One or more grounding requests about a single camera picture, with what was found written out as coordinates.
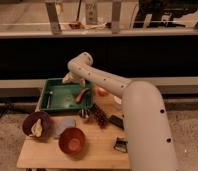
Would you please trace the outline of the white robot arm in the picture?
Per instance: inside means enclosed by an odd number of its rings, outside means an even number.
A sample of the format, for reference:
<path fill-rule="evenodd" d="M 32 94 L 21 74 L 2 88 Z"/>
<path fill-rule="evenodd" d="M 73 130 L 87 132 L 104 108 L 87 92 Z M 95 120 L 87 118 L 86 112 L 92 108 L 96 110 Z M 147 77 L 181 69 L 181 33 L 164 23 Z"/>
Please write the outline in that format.
<path fill-rule="evenodd" d="M 71 59 L 66 82 L 88 80 L 121 99 L 132 171 L 178 171 L 178 162 L 163 97 L 147 81 L 134 81 L 92 67 L 83 52 Z"/>

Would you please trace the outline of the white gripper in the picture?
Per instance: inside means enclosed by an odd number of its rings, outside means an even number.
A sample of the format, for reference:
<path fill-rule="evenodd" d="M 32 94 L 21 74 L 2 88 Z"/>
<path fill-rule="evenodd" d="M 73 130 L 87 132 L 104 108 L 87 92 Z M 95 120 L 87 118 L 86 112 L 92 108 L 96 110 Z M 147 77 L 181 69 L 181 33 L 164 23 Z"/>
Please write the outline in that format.
<path fill-rule="evenodd" d="M 63 83 L 78 83 L 82 87 L 86 86 L 85 80 L 83 78 L 80 78 L 73 73 L 69 72 L 62 78 Z"/>

